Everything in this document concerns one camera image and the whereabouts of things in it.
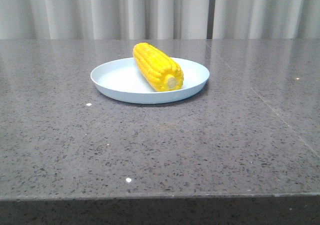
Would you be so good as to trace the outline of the white pleated curtain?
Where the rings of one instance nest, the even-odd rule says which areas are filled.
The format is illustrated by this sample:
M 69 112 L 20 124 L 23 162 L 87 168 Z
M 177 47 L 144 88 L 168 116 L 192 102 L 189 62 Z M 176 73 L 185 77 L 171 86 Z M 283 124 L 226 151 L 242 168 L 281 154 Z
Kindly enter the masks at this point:
M 2 39 L 317 39 L 320 0 L 0 0 Z

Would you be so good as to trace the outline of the yellow corn cob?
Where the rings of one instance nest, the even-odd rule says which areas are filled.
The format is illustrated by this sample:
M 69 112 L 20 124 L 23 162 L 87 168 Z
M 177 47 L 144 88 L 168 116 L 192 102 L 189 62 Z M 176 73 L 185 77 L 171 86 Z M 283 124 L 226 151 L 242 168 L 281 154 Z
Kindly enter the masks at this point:
M 133 47 L 132 55 L 141 74 L 155 91 L 168 92 L 182 88 L 183 70 L 163 51 L 141 42 Z

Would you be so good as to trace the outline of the light blue round plate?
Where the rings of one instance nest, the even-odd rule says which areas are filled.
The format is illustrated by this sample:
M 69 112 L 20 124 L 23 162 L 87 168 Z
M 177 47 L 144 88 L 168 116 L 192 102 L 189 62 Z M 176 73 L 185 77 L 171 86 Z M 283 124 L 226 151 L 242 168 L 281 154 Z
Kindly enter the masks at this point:
M 103 95 L 133 104 L 164 104 L 187 99 L 200 92 L 210 77 L 209 70 L 191 60 L 176 58 L 184 74 L 179 90 L 157 92 L 140 73 L 134 58 L 123 58 L 94 68 L 90 78 Z

